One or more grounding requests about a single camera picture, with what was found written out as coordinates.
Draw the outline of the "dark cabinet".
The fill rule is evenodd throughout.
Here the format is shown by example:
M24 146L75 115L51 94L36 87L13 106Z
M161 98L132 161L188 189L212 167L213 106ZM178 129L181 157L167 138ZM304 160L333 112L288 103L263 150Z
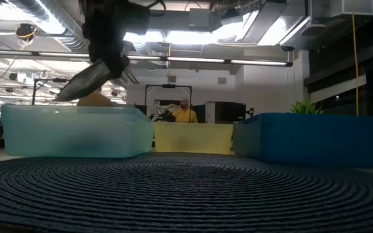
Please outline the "dark cabinet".
M233 124L245 119L246 105L236 102L207 102L205 120L209 124Z

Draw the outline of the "translucent green plastic bin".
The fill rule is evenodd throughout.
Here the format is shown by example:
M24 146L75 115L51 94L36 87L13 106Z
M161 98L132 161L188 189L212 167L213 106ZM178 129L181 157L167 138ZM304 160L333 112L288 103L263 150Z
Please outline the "translucent green plastic bin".
M152 148L153 123L133 107L4 105L1 120L15 157L128 158Z

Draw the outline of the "round black ceiling fixture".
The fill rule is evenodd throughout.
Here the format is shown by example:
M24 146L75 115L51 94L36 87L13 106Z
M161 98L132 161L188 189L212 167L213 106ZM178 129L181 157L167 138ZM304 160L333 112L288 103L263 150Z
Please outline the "round black ceiling fixture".
M38 28L35 25L21 23L20 26L16 28L15 35L23 41L32 41L37 30Z

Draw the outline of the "long ceiling light fixture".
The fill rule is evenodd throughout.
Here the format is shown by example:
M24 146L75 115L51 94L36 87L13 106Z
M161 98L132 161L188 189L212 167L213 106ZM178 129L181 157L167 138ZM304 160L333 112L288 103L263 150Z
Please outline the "long ceiling light fixture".
M63 53L63 52L38 52L38 51L23 51L23 50L0 50L0 57L17 56L17 57L40 57L49 59L61 60L78 60L89 61L88 54L80 53ZM272 67L291 67L293 62L290 61L267 61L267 60L237 60L237 59L219 59L219 58L193 58L179 56L141 56L127 55L130 60L135 61L178 61L178 62L193 62L193 63L216 63L229 65L259 65Z

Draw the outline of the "round dark woven mat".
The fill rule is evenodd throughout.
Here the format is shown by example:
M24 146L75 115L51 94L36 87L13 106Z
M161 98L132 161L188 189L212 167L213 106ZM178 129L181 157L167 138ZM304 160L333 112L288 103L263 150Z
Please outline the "round dark woven mat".
M0 230L373 233L373 174L231 155L0 161Z

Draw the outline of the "blue plastic bin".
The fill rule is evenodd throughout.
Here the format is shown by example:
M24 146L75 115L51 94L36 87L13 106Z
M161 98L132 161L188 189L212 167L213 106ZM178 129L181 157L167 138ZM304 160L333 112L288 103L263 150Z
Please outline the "blue plastic bin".
M373 117L262 113L233 125L235 154L262 162L373 168Z

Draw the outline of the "green plant in white pot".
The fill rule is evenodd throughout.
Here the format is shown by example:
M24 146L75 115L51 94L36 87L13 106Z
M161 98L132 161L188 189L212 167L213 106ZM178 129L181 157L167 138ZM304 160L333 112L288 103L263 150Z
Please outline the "green plant in white pot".
M290 113L297 114L313 114L321 115L324 110L317 102L312 102L310 99L305 99L303 101L296 101L291 105Z

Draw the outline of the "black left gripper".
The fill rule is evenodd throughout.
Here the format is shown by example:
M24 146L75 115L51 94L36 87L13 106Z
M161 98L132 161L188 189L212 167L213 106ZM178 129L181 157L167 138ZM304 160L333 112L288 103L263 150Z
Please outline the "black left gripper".
M111 79L119 79L130 59L120 56L127 30L146 32L150 9L129 0L81 0L82 34L89 40L91 62L107 63Z

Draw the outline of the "translucent yellow plastic bin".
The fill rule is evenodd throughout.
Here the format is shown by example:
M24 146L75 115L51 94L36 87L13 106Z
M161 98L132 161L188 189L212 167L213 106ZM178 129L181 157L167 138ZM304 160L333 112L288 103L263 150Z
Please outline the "translucent yellow plastic bin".
M232 124L155 122L155 150L181 153L230 153Z

